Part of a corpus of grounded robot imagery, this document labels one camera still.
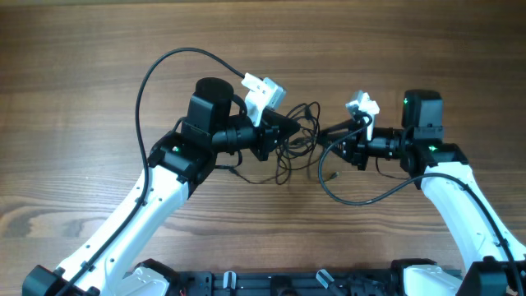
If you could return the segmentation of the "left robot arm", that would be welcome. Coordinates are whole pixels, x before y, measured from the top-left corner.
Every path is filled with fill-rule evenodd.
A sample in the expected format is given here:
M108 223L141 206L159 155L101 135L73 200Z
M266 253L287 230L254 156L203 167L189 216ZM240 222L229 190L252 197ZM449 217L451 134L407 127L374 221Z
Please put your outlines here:
M36 266L24 295L178 294L178 274L157 261L133 262L157 228L217 169L217 155L249 149L260 161L298 132L276 112L286 91L266 77L246 74L245 98L219 78L196 83L187 116L154 144L141 176L118 208L83 247L54 271Z

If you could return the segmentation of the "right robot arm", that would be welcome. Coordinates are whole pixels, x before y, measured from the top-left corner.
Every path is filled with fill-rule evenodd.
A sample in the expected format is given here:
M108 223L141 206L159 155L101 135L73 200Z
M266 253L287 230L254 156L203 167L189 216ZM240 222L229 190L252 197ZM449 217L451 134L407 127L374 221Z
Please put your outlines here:
M394 278L384 283L387 293L523 295L525 246L484 197L463 151L443 141L440 93L406 91L400 129L376 127L380 109L365 92L354 93L346 108L350 120L321 131L317 140L324 148L321 158L334 152L360 170L367 167L371 157L399 160L408 179L368 203L415 185L441 214L466 270L464 277L458 278L427 259L393 261Z

